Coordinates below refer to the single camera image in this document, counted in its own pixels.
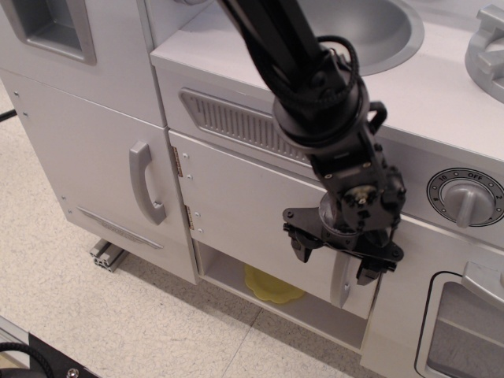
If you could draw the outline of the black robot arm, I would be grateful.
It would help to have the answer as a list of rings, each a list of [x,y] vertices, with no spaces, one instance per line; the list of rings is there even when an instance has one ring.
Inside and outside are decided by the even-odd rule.
[[[360,285],[394,270],[404,255],[393,235],[406,188],[376,141],[387,109],[369,100],[354,47],[340,36],[315,36],[296,1],[221,7],[275,96],[278,132],[303,152],[326,190],[318,207],[283,212],[298,259],[323,246],[359,258]]]

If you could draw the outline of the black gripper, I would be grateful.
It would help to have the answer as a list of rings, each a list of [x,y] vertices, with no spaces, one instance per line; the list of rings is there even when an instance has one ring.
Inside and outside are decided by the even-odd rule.
[[[380,233],[341,232],[324,224],[318,208],[288,208],[283,212],[283,229],[291,238],[298,260],[306,263],[312,251],[323,246],[359,258],[358,285],[368,285],[381,274],[395,271],[404,258],[394,242],[379,241]]]

